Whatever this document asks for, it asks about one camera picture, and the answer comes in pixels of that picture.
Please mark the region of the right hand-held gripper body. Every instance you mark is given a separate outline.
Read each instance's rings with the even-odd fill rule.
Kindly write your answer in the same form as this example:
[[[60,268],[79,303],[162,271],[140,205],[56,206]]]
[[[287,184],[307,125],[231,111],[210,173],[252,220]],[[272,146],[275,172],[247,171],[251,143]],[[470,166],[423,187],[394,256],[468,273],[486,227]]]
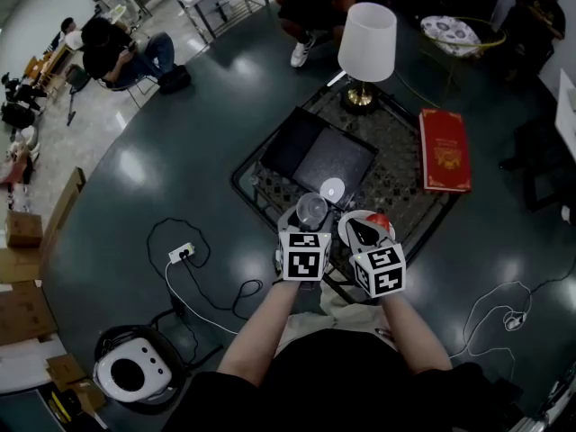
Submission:
[[[355,282],[369,297],[379,298],[405,289],[406,260],[400,244],[385,240],[374,247],[351,240],[350,248]]]

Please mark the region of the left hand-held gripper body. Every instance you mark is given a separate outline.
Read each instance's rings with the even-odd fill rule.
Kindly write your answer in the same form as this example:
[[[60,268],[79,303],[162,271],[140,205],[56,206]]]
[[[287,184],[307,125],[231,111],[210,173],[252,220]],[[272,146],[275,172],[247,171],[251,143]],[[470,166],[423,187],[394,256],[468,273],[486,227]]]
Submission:
[[[326,232],[278,234],[275,260],[285,281],[319,282],[329,263],[331,235]]]

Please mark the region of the clear drinking glass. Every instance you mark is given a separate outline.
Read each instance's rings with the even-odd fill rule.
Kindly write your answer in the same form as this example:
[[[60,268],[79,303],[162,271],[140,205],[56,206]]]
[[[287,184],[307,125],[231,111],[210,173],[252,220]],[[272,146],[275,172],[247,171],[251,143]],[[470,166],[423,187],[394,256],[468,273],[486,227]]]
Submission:
[[[306,193],[296,204],[296,215],[302,229],[319,229],[328,214],[325,199],[317,193]]]

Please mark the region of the black tray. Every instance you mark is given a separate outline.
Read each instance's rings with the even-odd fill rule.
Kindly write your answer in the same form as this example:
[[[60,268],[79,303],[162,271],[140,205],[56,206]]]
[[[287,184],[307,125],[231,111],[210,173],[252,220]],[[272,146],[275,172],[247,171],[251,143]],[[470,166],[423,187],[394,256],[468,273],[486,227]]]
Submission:
[[[344,210],[377,153],[373,145],[297,107],[280,125],[260,161]]]

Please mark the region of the person's right forearm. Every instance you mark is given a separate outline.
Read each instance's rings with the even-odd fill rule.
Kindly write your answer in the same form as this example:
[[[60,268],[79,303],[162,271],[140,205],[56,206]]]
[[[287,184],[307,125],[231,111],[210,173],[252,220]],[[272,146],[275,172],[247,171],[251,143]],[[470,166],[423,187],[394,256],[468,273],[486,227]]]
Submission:
[[[413,374],[453,368],[440,340],[399,292],[383,296],[380,304],[395,345]]]

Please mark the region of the person's left forearm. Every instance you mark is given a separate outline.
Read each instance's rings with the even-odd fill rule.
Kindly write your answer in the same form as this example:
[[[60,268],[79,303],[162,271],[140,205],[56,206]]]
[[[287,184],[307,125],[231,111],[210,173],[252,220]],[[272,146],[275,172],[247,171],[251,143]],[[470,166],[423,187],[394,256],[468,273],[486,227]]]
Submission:
[[[259,386],[275,357],[300,284],[275,283],[241,331],[236,335],[217,372]]]

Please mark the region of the glass coffee table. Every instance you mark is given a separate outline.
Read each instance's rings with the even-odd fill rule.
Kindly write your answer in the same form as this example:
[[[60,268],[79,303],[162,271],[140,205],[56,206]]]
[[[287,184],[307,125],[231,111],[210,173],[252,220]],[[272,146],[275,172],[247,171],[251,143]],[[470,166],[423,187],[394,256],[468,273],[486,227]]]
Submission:
[[[430,240],[458,200],[450,193],[427,193],[421,182],[419,120],[382,89],[376,108],[355,116],[340,105],[352,81],[343,76],[323,86],[302,105],[331,125],[375,145],[377,154],[352,199],[355,208],[373,208],[391,221],[391,234],[399,241],[409,263]],[[271,142],[266,138],[232,173],[230,184],[240,198],[272,230],[304,191],[297,184],[265,168],[261,157]]]

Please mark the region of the red hardcover book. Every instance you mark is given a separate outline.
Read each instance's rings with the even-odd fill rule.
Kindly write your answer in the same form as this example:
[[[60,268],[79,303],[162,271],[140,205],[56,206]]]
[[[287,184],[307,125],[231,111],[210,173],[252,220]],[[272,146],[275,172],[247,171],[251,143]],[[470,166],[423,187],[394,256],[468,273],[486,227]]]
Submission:
[[[433,192],[469,193],[472,171],[462,116],[426,108],[418,118],[423,188]]]

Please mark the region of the white adapter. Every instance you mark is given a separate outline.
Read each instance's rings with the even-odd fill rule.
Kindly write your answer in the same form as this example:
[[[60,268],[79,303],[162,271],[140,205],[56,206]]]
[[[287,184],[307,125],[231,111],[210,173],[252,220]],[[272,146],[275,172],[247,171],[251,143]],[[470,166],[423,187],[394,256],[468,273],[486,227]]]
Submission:
[[[527,318],[526,312],[509,311],[503,316],[503,325],[507,332],[519,330]]]

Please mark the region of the white device with round hole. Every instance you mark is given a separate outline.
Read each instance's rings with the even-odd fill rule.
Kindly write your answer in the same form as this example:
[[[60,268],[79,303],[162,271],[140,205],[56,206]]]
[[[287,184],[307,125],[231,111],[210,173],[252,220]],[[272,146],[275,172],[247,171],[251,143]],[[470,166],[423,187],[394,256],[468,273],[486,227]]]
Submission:
[[[172,381],[171,369],[143,337],[121,343],[101,357],[93,376],[108,397],[123,403],[154,400]]]

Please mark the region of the white shade table lamp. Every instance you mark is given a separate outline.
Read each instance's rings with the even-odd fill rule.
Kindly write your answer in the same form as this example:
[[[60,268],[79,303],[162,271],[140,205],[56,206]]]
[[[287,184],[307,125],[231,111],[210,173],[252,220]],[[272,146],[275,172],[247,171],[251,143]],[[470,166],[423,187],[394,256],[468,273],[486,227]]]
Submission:
[[[338,64],[352,78],[342,94],[343,107],[366,115],[376,106],[374,85],[392,76],[395,69],[397,17],[386,6],[362,2],[347,12],[338,51]]]

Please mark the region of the flat cardboard sheet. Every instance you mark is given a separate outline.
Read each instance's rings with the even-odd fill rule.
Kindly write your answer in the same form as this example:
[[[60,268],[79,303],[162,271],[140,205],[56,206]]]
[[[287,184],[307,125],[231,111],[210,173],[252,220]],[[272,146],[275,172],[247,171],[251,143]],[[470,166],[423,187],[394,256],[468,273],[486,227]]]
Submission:
[[[40,244],[40,267],[44,267],[49,262],[51,251],[55,247],[59,234],[85,185],[86,176],[83,169],[75,167],[58,198],[48,226],[44,231],[43,240]]]

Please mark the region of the small cardboard box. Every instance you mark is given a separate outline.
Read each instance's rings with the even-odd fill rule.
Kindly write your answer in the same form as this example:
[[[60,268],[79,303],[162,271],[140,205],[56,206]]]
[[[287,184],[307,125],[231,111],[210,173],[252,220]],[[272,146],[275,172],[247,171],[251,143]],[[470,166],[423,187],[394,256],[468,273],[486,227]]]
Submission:
[[[41,216],[9,211],[6,217],[6,244],[9,248],[38,248],[43,239]]]

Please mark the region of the large cardboard box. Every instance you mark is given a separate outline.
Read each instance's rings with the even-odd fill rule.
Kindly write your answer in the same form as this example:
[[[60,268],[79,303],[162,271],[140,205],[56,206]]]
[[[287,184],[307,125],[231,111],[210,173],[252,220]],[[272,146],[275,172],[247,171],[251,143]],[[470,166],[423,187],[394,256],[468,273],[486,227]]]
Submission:
[[[35,281],[0,284],[0,346],[57,331],[44,292]]]

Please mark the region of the yellow frame cushion chair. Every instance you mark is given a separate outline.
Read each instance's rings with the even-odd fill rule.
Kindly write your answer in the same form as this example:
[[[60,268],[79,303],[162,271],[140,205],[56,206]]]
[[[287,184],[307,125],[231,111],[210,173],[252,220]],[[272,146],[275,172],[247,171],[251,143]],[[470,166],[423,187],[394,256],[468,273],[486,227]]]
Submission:
[[[502,46],[508,39],[506,30],[494,30],[491,21],[471,16],[430,15],[419,21],[419,29],[428,45],[449,58],[446,65],[431,52],[419,50],[445,73],[444,99],[452,86],[461,88],[457,70],[464,62],[480,59],[488,50]]]

